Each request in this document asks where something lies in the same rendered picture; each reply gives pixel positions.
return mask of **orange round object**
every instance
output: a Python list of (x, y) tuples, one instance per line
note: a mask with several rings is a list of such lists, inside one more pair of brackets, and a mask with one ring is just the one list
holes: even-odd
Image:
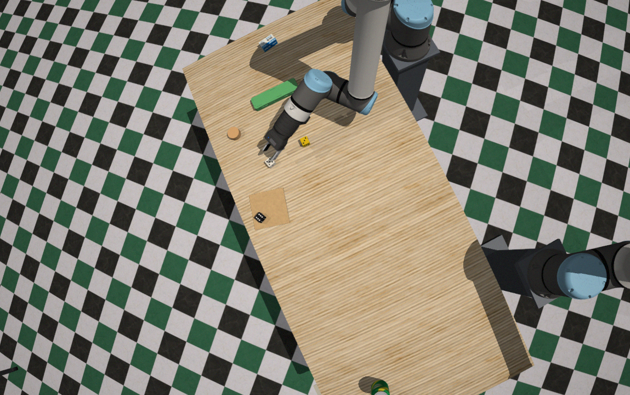
[(230, 127), (229, 130), (227, 130), (227, 137), (229, 137), (230, 140), (237, 140), (241, 135), (242, 133), (240, 133), (239, 129), (236, 127)]

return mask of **checkered floor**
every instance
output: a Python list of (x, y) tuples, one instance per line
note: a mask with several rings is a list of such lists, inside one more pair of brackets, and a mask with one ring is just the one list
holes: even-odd
[[(0, 0), (0, 393), (313, 395), (181, 72), (312, 2)], [(435, 5), (419, 124), (478, 239), (630, 240), (630, 2)], [(630, 290), (506, 298), (535, 367), (486, 395), (630, 394)]]

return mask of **green bottle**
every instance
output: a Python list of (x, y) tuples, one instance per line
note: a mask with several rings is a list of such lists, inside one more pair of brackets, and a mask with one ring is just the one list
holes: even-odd
[(388, 383), (383, 380), (376, 380), (371, 385), (371, 395), (390, 395)]

